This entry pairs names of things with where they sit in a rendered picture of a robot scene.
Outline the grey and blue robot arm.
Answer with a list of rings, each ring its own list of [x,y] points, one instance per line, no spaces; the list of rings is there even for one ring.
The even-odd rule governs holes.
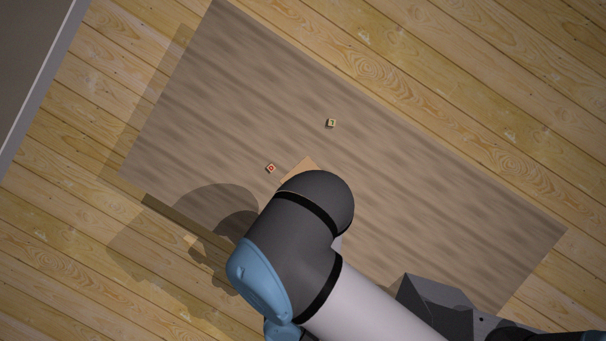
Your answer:
[[[449,341],[340,255],[355,209],[343,179],[308,170],[276,192],[225,266],[232,286],[264,315],[266,341]],[[485,341],[606,341],[606,332],[508,326]]]

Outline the tan square mat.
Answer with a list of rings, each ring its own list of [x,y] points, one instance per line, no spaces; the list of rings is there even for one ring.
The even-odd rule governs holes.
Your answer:
[[[295,176],[298,173],[305,172],[311,170],[321,170],[314,161],[307,155],[299,164],[297,164],[293,169],[290,170],[281,180],[281,184],[285,183],[291,177]]]

